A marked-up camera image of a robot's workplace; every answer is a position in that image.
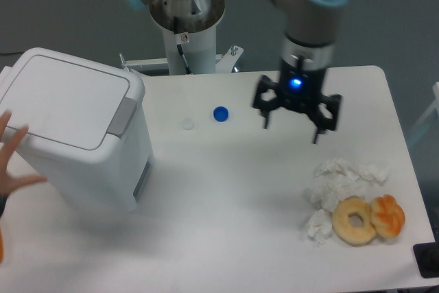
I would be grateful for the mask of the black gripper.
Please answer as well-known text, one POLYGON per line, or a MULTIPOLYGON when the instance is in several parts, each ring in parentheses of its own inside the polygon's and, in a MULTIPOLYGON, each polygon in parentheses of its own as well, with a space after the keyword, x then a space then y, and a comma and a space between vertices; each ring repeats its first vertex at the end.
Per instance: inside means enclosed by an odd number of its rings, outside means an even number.
POLYGON ((327 68, 308 71, 281 60, 278 83, 262 75, 256 86, 252 107, 259 110, 260 116, 264 118, 263 128, 268 129, 270 113, 282 107, 310 115, 310 120, 316 127, 313 144, 327 130, 336 131, 342 96, 322 94, 326 72, 327 68), (268 91, 273 91, 274 97, 263 99, 268 91))

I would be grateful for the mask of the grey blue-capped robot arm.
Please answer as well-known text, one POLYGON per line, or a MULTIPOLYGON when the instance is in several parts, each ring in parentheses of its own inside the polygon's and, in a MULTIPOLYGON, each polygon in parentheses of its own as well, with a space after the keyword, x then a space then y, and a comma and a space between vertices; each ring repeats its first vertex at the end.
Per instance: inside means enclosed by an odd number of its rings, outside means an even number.
MULTIPOLYGON (((267 0, 287 17, 280 55, 280 76, 262 76, 253 107, 264 119, 279 108, 302 113, 316 134, 334 131, 341 95, 325 95, 322 85, 331 64, 340 16, 348 0, 267 0)), ((216 27, 225 0, 125 0, 148 7, 163 31, 169 72, 174 75, 215 73, 216 27)))

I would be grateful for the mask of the person's hand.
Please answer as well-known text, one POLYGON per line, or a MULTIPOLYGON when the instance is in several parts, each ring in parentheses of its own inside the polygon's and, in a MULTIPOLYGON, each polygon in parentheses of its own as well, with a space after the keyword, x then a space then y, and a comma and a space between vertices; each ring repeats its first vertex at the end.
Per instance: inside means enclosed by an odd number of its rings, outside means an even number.
POLYGON ((40 174, 15 177, 8 172, 8 164, 12 155, 16 152, 25 135, 28 133, 29 126, 19 128, 1 147, 1 196, 8 196, 14 191, 47 182, 47 178, 40 174))

